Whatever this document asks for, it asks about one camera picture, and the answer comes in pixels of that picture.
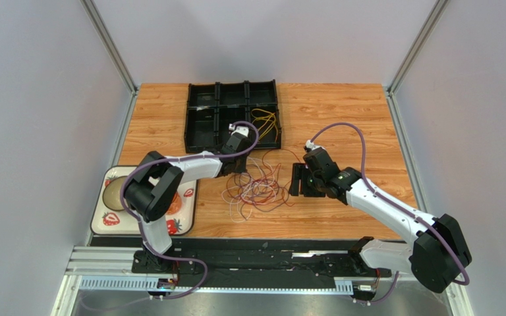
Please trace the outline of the black compartment organizer box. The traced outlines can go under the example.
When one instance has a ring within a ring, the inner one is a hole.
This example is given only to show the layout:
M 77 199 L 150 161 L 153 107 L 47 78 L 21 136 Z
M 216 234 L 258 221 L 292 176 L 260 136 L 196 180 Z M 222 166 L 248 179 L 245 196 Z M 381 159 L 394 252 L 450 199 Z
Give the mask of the black compartment organizer box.
M 229 125 L 247 121 L 259 131 L 256 149 L 281 149 L 276 80 L 266 82 L 189 84 L 184 146 L 199 153 L 225 143 Z

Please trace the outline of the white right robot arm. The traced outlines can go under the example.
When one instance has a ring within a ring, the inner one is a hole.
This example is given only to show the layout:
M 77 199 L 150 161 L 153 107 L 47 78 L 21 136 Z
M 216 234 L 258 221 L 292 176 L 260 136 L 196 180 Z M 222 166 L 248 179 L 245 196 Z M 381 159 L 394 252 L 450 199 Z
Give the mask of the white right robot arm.
M 410 273 L 428 290 L 442 293 L 472 261 L 458 221 L 448 214 L 435 217 L 394 198 L 352 167 L 340 169 L 322 147 L 308 150 L 293 163 L 289 193 L 331 198 L 375 218 L 402 242 L 361 238 L 350 249 L 357 265 Z

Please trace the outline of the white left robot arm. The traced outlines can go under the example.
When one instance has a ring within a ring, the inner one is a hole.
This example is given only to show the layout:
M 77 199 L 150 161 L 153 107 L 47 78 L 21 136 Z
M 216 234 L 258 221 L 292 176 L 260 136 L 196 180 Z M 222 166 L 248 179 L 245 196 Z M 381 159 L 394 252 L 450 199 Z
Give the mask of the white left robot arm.
M 182 157 L 149 152 L 125 179 L 121 205 L 138 223 L 144 247 L 156 257 L 174 260 L 165 252 L 172 246 L 165 216 L 181 184 L 219 178 L 245 171 L 249 153 L 258 143 L 247 128 L 238 128 L 213 152 Z

